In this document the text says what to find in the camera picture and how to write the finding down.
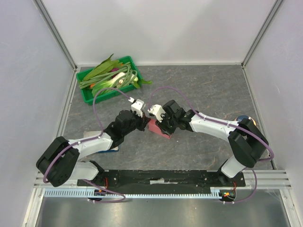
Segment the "pink paper box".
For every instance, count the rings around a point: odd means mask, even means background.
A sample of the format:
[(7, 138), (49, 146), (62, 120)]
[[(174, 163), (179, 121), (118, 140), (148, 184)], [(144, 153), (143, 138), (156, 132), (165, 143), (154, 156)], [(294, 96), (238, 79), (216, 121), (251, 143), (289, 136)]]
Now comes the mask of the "pink paper box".
[(160, 128), (156, 125), (156, 121), (154, 119), (150, 119), (150, 121), (148, 122), (148, 130), (164, 138), (170, 139), (169, 135), (161, 132)]

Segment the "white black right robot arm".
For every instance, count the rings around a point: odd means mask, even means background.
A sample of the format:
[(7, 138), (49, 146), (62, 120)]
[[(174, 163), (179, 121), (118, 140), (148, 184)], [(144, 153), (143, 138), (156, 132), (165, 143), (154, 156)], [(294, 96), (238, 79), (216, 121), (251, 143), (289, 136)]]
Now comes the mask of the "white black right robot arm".
[(208, 134), (230, 144), (232, 157), (218, 169), (217, 182), (228, 186), (234, 177), (245, 168), (253, 168), (269, 146), (269, 142), (251, 119), (225, 121), (207, 116), (195, 110), (185, 111), (175, 100), (162, 108), (157, 126), (161, 132), (171, 135), (177, 128)]

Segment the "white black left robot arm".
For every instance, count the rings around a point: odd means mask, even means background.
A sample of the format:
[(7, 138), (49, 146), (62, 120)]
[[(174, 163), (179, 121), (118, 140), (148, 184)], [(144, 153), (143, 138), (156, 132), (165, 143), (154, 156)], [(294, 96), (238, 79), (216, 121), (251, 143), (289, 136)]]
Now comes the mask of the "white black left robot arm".
[(57, 137), (36, 163), (44, 175), (43, 182), (53, 187), (63, 185), (67, 180), (87, 179), (93, 186), (104, 181), (104, 175), (94, 162), (80, 162), (80, 159), (100, 151), (117, 148), (124, 138), (134, 130), (144, 131), (151, 119), (142, 113), (122, 110), (100, 134), (77, 140)]

